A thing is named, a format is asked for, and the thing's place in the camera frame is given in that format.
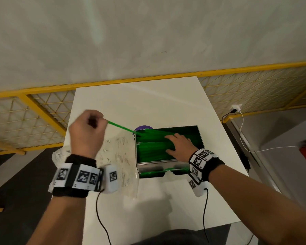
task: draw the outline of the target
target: wall socket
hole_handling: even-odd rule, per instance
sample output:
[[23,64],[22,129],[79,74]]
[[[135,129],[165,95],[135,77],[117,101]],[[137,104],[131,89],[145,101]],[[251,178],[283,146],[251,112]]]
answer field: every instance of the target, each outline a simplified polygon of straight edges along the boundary
[[237,109],[237,113],[241,111],[242,104],[234,104],[231,106],[230,110]]

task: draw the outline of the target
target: tabletop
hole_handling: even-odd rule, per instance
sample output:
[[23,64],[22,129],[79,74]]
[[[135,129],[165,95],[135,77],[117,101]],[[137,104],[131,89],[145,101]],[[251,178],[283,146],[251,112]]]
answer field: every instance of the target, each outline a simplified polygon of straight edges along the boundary
[[[197,125],[206,149],[229,167],[247,175],[197,77],[184,77],[78,88],[69,125],[86,109],[96,109],[130,129],[142,125],[167,128]],[[108,125],[105,138],[114,136]],[[64,146],[70,145],[69,132]],[[86,200],[83,244],[108,244],[96,217],[96,192]],[[206,195],[196,197],[185,175],[140,179],[137,198],[101,194],[98,213],[112,244],[131,244],[170,229],[203,229]],[[205,227],[240,221],[209,185]]]

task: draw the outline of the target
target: finger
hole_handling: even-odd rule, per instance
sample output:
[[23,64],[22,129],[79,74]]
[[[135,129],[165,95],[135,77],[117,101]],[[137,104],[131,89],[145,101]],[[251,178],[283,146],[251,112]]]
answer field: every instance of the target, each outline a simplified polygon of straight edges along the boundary
[[176,138],[181,138],[181,135],[179,135],[179,133],[176,133],[176,134],[175,134],[175,137],[176,137]]
[[98,119],[98,127],[95,129],[96,133],[102,133],[106,130],[108,125],[108,121],[104,118]]
[[167,152],[167,154],[169,154],[169,155],[171,155],[171,156],[173,156],[173,157],[175,157],[175,151],[174,150],[166,150],[165,152]]
[[165,136],[165,138],[169,139],[173,143],[175,143],[175,141],[177,140],[177,138],[174,135],[167,135]]
[[81,120],[87,122],[90,117],[99,118],[103,117],[103,114],[100,113],[98,110],[85,110],[81,115],[78,116],[77,120]]

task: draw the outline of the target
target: wristband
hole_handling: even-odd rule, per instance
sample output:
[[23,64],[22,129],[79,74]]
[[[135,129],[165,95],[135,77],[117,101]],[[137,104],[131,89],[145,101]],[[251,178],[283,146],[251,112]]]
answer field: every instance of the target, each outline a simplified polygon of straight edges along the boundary
[[225,165],[225,163],[216,154],[206,149],[195,151],[189,158],[190,172],[199,180],[197,185],[202,181],[209,181],[209,174],[219,165]]
[[102,174],[96,160],[71,154],[53,177],[52,195],[85,198],[89,191],[100,190]]

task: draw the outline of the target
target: person's right hand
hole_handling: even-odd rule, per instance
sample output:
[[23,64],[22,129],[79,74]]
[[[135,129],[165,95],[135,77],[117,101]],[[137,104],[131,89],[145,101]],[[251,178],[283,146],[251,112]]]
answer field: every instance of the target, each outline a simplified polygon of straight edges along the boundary
[[[94,119],[96,128],[88,124]],[[69,127],[71,153],[94,159],[100,150],[108,121],[97,110],[85,110]]]
[[165,138],[170,139],[175,145],[175,151],[166,150],[165,152],[180,162],[188,162],[191,155],[198,150],[198,148],[192,144],[191,140],[184,135],[176,133],[175,135],[167,135]]

